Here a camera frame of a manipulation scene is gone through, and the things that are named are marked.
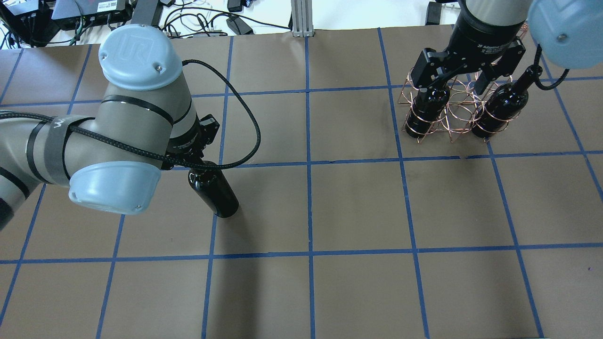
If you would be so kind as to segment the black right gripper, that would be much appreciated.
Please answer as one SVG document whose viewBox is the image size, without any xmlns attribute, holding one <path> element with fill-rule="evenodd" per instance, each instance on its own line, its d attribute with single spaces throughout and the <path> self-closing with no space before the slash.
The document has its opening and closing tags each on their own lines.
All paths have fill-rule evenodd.
<svg viewBox="0 0 603 339">
<path fill-rule="evenodd" d="M 461 5 L 448 46 L 442 52 L 424 48 L 413 67 L 413 86 L 424 102 L 447 102 L 448 80 L 480 71 L 474 93 L 514 73 L 526 48 L 518 32 L 526 5 Z"/>
</svg>

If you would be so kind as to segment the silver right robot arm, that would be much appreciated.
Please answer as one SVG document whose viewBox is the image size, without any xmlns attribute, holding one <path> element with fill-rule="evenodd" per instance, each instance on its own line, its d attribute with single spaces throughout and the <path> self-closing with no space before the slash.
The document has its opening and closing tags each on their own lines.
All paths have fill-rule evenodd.
<svg viewBox="0 0 603 339">
<path fill-rule="evenodd" d="M 525 50 L 518 36 L 524 23 L 548 60 L 565 69 L 587 69 L 603 58 L 600 0 L 461 0 L 448 47 L 425 48 L 411 79 L 415 88 L 440 89 L 457 75 L 481 72 L 482 94 L 498 77 L 511 75 Z"/>
</svg>

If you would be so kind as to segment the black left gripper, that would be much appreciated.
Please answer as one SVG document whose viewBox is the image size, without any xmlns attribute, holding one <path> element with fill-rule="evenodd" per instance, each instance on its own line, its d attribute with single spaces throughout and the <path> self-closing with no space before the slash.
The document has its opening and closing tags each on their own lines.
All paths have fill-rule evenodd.
<svg viewBox="0 0 603 339">
<path fill-rule="evenodd" d="M 192 127 L 180 137 L 170 138 L 165 155 L 173 159 L 205 165 L 204 149 L 207 146 L 201 127 Z"/>
</svg>

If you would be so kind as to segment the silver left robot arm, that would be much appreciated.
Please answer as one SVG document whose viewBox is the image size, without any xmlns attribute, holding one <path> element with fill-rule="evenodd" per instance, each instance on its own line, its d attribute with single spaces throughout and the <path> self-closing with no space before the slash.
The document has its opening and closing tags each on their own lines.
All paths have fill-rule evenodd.
<svg viewBox="0 0 603 339">
<path fill-rule="evenodd" d="M 144 212 L 163 161 L 115 141 L 177 160 L 202 158 L 202 126 L 182 60 L 163 32 L 121 26 L 98 58 L 108 86 L 95 117 L 1 113 L 1 227 L 41 183 L 67 187 L 72 202 L 93 210 Z"/>
</svg>

